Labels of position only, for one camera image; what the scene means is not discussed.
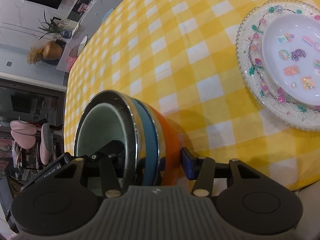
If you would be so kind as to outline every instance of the yellow checkered tablecloth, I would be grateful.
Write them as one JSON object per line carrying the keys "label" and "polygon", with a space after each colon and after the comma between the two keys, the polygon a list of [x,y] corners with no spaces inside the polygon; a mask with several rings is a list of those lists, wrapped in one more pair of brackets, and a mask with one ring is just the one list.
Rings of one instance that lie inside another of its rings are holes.
{"label": "yellow checkered tablecloth", "polygon": [[[65,150],[90,99],[119,90],[159,110],[181,144],[217,162],[239,158],[297,189],[320,179],[320,133],[286,126],[244,85],[240,23],[267,0],[124,0],[92,37],[68,82]],[[301,0],[315,7],[320,0]]]}

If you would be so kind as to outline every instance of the potted plant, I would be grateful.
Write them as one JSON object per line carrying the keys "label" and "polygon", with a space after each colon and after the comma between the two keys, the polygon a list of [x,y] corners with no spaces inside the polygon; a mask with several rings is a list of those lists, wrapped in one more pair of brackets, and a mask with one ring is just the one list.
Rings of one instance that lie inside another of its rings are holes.
{"label": "potted plant", "polygon": [[52,20],[50,19],[50,23],[47,22],[46,18],[45,18],[45,11],[43,10],[43,14],[44,14],[44,21],[45,22],[41,22],[39,19],[40,24],[42,25],[43,28],[38,27],[40,30],[43,30],[47,33],[45,33],[44,35],[42,35],[40,37],[40,39],[42,39],[45,35],[47,34],[51,34],[51,33],[58,33],[61,35],[62,38],[65,39],[70,39],[72,36],[72,32],[71,31],[67,31],[67,30],[61,30],[58,25]]}
{"label": "potted plant", "polygon": [[27,62],[29,65],[31,65],[44,59],[47,59],[47,60],[60,59],[62,53],[63,53],[63,49],[59,44],[55,43],[54,41],[49,41],[44,46],[31,47],[27,55]]}

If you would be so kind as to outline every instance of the gray gripper base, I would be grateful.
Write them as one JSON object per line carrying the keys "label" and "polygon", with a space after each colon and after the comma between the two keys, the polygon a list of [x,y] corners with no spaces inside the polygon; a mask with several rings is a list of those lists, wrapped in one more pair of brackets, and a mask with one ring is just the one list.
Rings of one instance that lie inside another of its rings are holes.
{"label": "gray gripper base", "polygon": [[240,231],[220,217],[210,199],[192,196],[178,186],[130,186],[125,195],[105,199],[95,217],[73,232],[50,237],[22,232],[15,238],[46,239],[301,240],[293,229],[273,236],[258,236]]}

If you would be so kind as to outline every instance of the pink cushion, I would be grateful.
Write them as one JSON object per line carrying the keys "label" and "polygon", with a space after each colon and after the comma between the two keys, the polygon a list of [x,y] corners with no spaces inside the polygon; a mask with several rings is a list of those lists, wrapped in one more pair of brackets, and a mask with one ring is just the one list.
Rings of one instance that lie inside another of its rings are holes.
{"label": "pink cushion", "polygon": [[48,165],[50,158],[50,152],[45,148],[44,142],[40,143],[40,159],[44,165]]}
{"label": "pink cushion", "polygon": [[13,130],[11,130],[11,135],[15,141],[26,150],[32,148],[36,143],[36,137],[32,135],[21,134]]}
{"label": "pink cushion", "polygon": [[21,121],[11,121],[10,127],[12,130],[22,134],[34,135],[37,132],[37,127],[35,125]]}

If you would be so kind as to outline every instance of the white bowl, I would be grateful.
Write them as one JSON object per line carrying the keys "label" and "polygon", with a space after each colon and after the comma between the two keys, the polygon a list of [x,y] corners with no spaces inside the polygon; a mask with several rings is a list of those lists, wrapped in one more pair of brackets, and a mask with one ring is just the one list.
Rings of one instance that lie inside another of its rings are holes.
{"label": "white bowl", "polygon": [[[286,33],[293,34],[294,38],[287,35],[289,38],[285,40],[283,36]],[[294,56],[300,54],[294,61],[296,58],[292,58],[292,52],[297,49],[303,50],[305,54],[302,51],[294,53]],[[302,103],[320,105],[320,67],[314,66],[315,60],[319,60],[318,65],[320,65],[318,21],[300,14],[288,14],[276,18],[264,32],[262,54],[265,70],[285,92]]]}

